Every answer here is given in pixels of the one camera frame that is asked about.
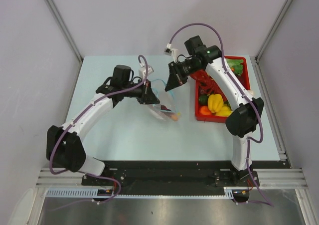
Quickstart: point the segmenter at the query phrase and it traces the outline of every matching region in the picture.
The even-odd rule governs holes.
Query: yellow bell pepper
[[[218,113],[224,105],[224,100],[220,94],[211,94],[208,97],[208,109],[214,114]]]
[[[221,107],[220,111],[223,111],[223,110],[231,110],[231,109],[229,108],[229,106],[223,105],[223,107]]]
[[[221,110],[218,113],[216,113],[216,116],[220,116],[220,117],[229,117],[229,115],[231,115],[233,111],[231,110]]]

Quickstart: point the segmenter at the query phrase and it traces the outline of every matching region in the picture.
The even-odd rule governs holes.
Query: green vegetable
[[[198,102],[199,102],[199,104],[202,105],[202,106],[207,105],[208,96],[207,96],[207,95],[201,95],[201,96],[199,96]]]
[[[241,76],[243,74],[244,66],[242,63],[244,63],[243,59],[226,59],[229,67],[232,69],[232,71]]]

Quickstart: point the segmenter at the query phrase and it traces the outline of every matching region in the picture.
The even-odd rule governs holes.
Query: red vegetable
[[[201,88],[205,90],[206,94],[211,94],[213,91],[215,94],[220,94],[223,98],[224,102],[227,101],[226,96],[224,95],[223,91],[219,88],[217,83],[204,71],[199,70],[191,75],[191,77],[200,82]]]
[[[212,115],[212,113],[208,109],[208,106],[201,106],[201,108],[199,109],[199,113],[201,115]]]

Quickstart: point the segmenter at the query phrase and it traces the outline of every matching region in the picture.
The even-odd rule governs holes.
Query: metal floor
[[[78,199],[46,198],[39,225],[304,225],[295,190],[265,191],[275,204],[236,206],[231,200],[115,199],[83,202],[51,212]],[[252,191],[251,200],[260,199]]]

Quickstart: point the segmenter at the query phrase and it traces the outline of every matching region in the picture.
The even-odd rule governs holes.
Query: metal frame
[[[256,169],[259,175],[260,187],[265,190],[275,189],[294,189],[299,200],[299,204],[302,210],[302,214],[306,225],[317,225],[319,220],[314,211],[314,205],[311,201],[311,196],[307,187],[307,183],[301,169]],[[37,184],[36,184],[36,197],[33,204],[32,212],[28,221],[28,225],[37,225],[40,219],[44,199],[48,190],[53,188],[61,188],[63,193],[59,193],[57,197],[68,197],[68,191],[92,191],[94,189],[100,189],[99,186],[82,186],[83,174],[65,172],[60,175],[52,175],[48,168],[43,168],[40,172]],[[118,199],[231,199],[232,187],[224,188],[224,196],[118,196]],[[82,193],[78,195],[72,195],[73,198],[83,198]]]
[[[259,63],[256,61],[256,59],[252,57],[251,57],[251,61],[252,61],[253,69],[256,75],[256,79],[257,79],[257,83],[258,83],[261,95],[263,99],[265,100],[265,108],[266,108],[268,119],[270,122],[270,127],[274,134],[274,139],[275,139],[275,143],[279,153],[279,157],[282,161],[288,159],[288,162],[290,163],[290,165],[292,165],[292,161],[290,160],[290,157],[288,156],[286,151],[285,141],[283,139],[282,133],[280,132],[280,126],[278,124],[276,113],[271,103],[271,99],[267,90],[265,80],[262,76]]]
[[[293,2],[293,0],[286,0],[283,7],[281,8],[277,18],[275,19],[275,22],[273,24],[273,26],[271,27],[268,35],[266,36],[266,39],[264,40],[261,48],[259,49],[257,56],[256,56],[256,60],[257,62],[260,60],[261,56],[263,55],[266,47],[268,46],[269,42],[271,41],[271,39],[273,38],[274,34],[276,33],[279,25],[281,24],[283,18],[285,17],[291,3]]]
[[[74,55],[77,57],[77,59],[79,60],[80,64],[82,64],[83,58],[80,54],[79,49],[77,48],[74,39],[71,36],[70,31],[68,30],[68,28],[65,25],[65,22],[58,10],[58,8],[56,7],[55,3],[53,0],[44,0],[45,3],[47,4],[49,10],[51,11],[51,14],[53,16],[53,18],[55,19],[57,25],[59,26],[59,28],[61,29],[62,34],[64,35],[66,41],[68,42],[68,44],[70,45]]]
[[[278,125],[278,121],[275,116],[275,110],[272,106],[267,86],[265,84],[265,81],[263,80],[263,76],[258,64],[259,59],[263,55],[263,52],[265,51],[266,47],[268,46],[269,42],[271,41],[274,33],[276,32],[277,28],[279,27],[281,21],[283,20],[285,14],[287,13],[291,3],[293,0],[286,0],[285,4],[283,5],[279,15],[277,16],[270,32],[267,35],[267,38],[265,39],[263,45],[261,46],[257,56],[256,60],[252,59],[253,62],[253,68],[256,74],[256,78],[258,81],[258,85],[260,87],[261,93],[263,98],[265,99],[265,105],[266,110],[270,118],[270,123],[272,126],[272,130],[274,133],[274,137],[276,140],[276,145],[278,148],[278,152],[280,155],[280,158],[282,161],[285,161],[286,159],[289,159],[289,157],[286,156],[286,150],[285,150],[285,143],[283,136],[280,132],[280,128]],[[82,64],[83,58],[80,55],[80,52],[69,32],[67,29],[56,5],[54,4],[53,0],[45,0],[46,4],[48,5],[54,19],[56,20],[58,26],[60,27],[63,35],[65,36],[67,42],[69,43],[70,47],[72,48],[75,56]],[[260,181],[260,188],[265,190],[271,190],[271,189],[294,189],[296,191],[299,204],[304,216],[304,220],[307,225],[317,225],[319,224],[319,219],[315,213],[314,205],[311,201],[311,196],[307,187],[306,180],[304,178],[304,175],[302,173],[301,169],[255,169],[255,171],[258,172],[259,181]],[[44,204],[44,200],[46,197],[46,193],[48,190],[53,190],[53,188],[61,189],[61,191],[94,191],[101,187],[94,187],[94,186],[82,186],[82,176],[83,174],[80,173],[72,173],[72,172],[66,172],[60,175],[52,175],[48,168],[44,168],[41,170],[37,184],[36,184],[36,196],[34,199],[33,208],[29,217],[28,225],[37,225],[38,221],[40,219],[42,207]],[[226,187],[224,188],[225,191],[225,198],[229,198],[229,191],[231,189],[234,189],[232,187]],[[149,199],[149,198],[163,198],[161,196],[118,196],[118,198],[139,198],[139,199]],[[176,196],[167,196],[165,197],[167,199],[169,198],[177,198]],[[189,196],[189,197],[178,197],[181,199],[192,199],[192,198],[198,198],[198,196]],[[201,199],[214,199],[216,197],[214,196],[203,196],[200,197]]]
[[[307,183],[301,169],[254,169],[257,171],[260,187],[262,189],[307,189]],[[53,175],[48,168],[40,172],[37,188],[101,188],[100,186],[81,185],[83,174],[67,171],[63,174]]]

